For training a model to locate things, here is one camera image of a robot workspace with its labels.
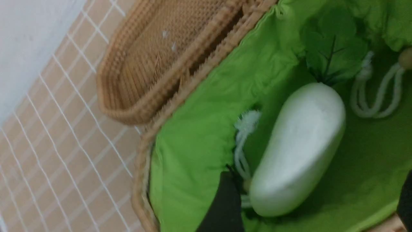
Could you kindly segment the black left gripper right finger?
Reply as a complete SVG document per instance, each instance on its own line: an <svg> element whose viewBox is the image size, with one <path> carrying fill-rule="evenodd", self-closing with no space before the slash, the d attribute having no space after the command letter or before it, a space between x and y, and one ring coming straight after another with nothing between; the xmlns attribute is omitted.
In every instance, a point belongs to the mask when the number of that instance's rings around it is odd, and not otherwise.
<svg viewBox="0 0 412 232"><path fill-rule="evenodd" d="M412 230L412 172L409 171L402 186L396 213L407 231Z"/></svg>

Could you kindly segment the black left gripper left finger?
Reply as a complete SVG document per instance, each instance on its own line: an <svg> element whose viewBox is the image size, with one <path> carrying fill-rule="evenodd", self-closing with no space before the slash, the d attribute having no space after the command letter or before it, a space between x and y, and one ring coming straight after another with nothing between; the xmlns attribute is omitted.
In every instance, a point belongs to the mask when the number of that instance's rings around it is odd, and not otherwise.
<svg viewBox="0 0 412 232"><path fill-rule="evenodd" d="M230 165L220 174L215 197L197 232L244 232L239 175Z"/></svg>

